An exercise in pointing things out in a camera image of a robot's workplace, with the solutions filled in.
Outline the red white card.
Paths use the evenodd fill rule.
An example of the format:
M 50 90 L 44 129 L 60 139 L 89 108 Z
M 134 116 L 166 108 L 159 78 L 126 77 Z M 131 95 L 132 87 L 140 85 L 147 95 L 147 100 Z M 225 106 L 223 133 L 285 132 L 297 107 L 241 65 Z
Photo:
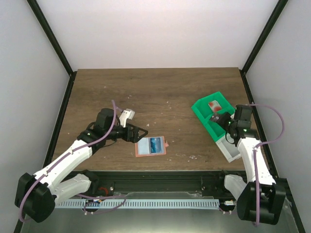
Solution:
M 216 100 L 210 101 L 208 103 L 208 106 L 210 107 L 210 109 L 213 113 L 216 113 L 216 112 L 222 110 L 221 105 Z

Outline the black card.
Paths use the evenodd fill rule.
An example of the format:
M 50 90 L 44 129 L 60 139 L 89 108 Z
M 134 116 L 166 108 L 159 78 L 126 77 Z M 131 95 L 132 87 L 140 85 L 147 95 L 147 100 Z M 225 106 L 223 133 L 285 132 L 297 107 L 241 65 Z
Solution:
M 211 118 L 210 121 L 218 123 L 221 120 L 221 114 L 218 113 L 214 113 Z

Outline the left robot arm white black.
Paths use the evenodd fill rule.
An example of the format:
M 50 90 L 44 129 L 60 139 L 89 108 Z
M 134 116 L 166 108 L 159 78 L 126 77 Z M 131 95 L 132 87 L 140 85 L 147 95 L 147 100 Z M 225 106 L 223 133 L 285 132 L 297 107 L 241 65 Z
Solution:
M 95 195 L 99 178 L 93 172 L 84 170 L 71 179 L 65 178 L 79 164 L 104 148 L 108 140 L 137 143 L 145 137 L 148 134 L 146 129 L 127 122 L 134 114 L 133 110 L 126 109 L 118 116 L 116 109 L 103 108 L 96 120 L 56 160 L 33 175 L 23 174 L 15 197 L 20 221 L 25 221 L 23 215 L 28 215 L 40 223 L 51 215 L 57 204 L 80 194 Z

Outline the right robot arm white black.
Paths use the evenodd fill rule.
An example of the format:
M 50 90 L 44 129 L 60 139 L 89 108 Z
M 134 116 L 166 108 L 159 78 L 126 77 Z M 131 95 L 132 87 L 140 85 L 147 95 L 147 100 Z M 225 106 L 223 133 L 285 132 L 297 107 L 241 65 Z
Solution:
M 239 219 L 256 226 L 261 223 L 276 225 L 286 191 L 276 183 L 263 158 L 261 147 L 268 142 L 262 142 L 257 130 L 251 127 L 254 106 L 239 104 L 233 116 L 228 112 L 214 113 L 210 120 L 230 135 L 243 160 L 247 182 L 237 175 L 226 175 L 224 181 L 225 188 L 237 201 Z

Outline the blue card in holder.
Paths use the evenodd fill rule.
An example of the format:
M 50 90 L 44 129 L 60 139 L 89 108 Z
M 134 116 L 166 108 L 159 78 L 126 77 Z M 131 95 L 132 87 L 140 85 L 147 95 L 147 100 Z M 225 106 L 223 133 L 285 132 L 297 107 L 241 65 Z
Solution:
M 150 138 L 150 153 L 159 154 L 162 153 L 162 139 L 161 137 Z

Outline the green plastic organizer tray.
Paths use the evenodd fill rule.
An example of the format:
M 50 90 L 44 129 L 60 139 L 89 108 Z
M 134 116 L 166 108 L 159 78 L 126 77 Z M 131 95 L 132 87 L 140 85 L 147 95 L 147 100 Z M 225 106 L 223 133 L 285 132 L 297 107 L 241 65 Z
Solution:
M 211 116 L 214 114 L 209 103 L 212 101 L 217 101 L 221 106 L 218 113 L 228 112 L 231 115 L 235 113 L 235 108 L 228 102 L 228 100 L 223 96 L 223 94 L 218 91 L 197 100 L 191 107 L 195 115 L 198 117 L 204 128 L 207 130 L 214 142 L 217 142 L 225 135 L 225 130 L 223 130 L 218 124 L 210 121 Z

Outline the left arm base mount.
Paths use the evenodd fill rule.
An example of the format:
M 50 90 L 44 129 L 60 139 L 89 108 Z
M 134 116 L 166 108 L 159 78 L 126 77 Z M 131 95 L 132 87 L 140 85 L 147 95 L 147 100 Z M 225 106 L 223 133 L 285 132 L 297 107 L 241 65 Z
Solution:
M 89 189 L 82 193 L 86 196 L 97 197 L 104 196 L 109 197 L 114 194 L 115 183 L 108 180 L 92 181 Z

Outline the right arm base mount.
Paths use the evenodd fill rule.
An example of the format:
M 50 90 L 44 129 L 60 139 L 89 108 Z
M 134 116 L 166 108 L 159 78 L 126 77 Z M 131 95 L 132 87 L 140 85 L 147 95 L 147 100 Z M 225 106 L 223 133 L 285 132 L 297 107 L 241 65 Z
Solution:
M 233 197 L 224 185 L 226 175 L 241 175 L 241 172 L 230 170 L 204 172 L 201 176 L 202 195 L 211 196 L 215 199 Z

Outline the right black frame post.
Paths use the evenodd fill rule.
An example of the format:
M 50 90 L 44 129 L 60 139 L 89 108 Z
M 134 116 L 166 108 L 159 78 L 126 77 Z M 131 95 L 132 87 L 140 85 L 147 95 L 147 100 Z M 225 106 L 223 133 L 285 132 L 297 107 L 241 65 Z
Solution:
M 272 13 L 270 14 L 263 30 L 261 31 L 251 53 L 249 54 L 243 68 L 241 69 L 242 73 L 247 73 L 253 64 L 255 58 L 257 57 L 259 51 L 264 45 L 266 39 L 268 38 L 270 32 L 272 31 L 274 25 L 276 24 L 278 18 L 280 17 L 282 11 L 287 5 L 288 0 L 278 0 Z

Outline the black frame post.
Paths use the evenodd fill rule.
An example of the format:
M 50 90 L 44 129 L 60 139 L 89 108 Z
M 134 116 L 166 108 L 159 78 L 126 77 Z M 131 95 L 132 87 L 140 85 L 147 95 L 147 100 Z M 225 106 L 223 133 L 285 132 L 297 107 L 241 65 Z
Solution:
M 37 21 L 39 22 L 41 28 L 43 29 L 45 35 L 47 36 L 50 44 L 52 45 L 56 55 L 58 56 L 60 62 L 62 63 L 64 69 L 66 70 L 69 76 L 74 74 L 73 69 L 71 68 L 56 36 L 54 35 L 41 7 L 39 6 L 36 0 L 27 0 L 28 5 L 30 6 L 32 12 L 34 13 Z
M 264 45 L 266 39 L 268 38 L 270 32 L 272 31 L 274 25 L 276 24 L 278 18 L 280 17 L 282 11 L 287 5 L 288 0 L 278 0 L 272 13 L 270 14 L 263 30 L 261 31 L 251 53 L 249 54 L 243 68 L 241 69 L 242 73 L 247 73 L 253 64 L 255 58 L 257 57 L 259 51 Z

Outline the left black frame post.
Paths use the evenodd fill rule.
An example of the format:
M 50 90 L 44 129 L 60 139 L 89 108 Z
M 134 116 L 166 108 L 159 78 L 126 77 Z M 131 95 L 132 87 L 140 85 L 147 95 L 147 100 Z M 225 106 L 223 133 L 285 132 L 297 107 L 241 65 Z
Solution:
M 58 56 L 60 62 L 62 63 L 64 69 L 66 70 L 69 76 L 74 74 L 73 69 L 71 68 L 56 36 L 54 35 L 41 7 L 39 6 L 36 0 L 27 0 L 28 5 L 30 6 L 32 12 L 34 13 L 37 21 L 39 22 L 41 28 L 43 29 L 45 35 L 47 36 L 50 44 L 52 45 L 56 55 Z

